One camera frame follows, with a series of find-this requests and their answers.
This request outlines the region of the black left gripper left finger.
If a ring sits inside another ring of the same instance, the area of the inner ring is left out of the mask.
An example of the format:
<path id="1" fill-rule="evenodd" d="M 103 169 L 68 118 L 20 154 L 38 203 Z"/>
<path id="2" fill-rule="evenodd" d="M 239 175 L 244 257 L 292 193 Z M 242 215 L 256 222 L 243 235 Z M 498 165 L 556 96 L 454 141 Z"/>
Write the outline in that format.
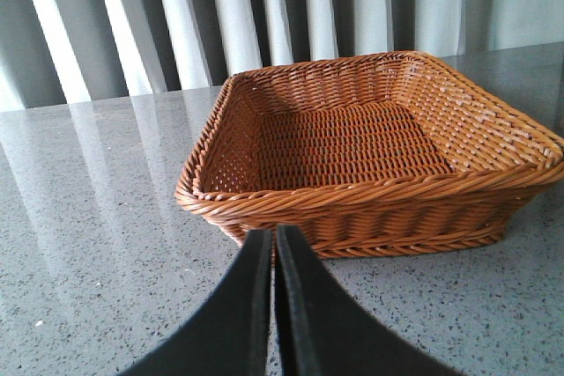
<path id="1" fill-rule="evenodd" d="M 263 375 L 270 327 L 272 235 L 251 230 L 194 315 L 123 375 Z"/>

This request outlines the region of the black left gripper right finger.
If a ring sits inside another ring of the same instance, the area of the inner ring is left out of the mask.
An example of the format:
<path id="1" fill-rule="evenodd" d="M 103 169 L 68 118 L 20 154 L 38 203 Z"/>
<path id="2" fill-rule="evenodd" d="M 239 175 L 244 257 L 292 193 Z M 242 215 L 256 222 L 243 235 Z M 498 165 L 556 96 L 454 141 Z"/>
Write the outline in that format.
<path id="1" fill-rule="evenodd" d="M 300 228 L 276 235 L 275 309 L 285 375 L 453 375 L 360 307 Z"/>

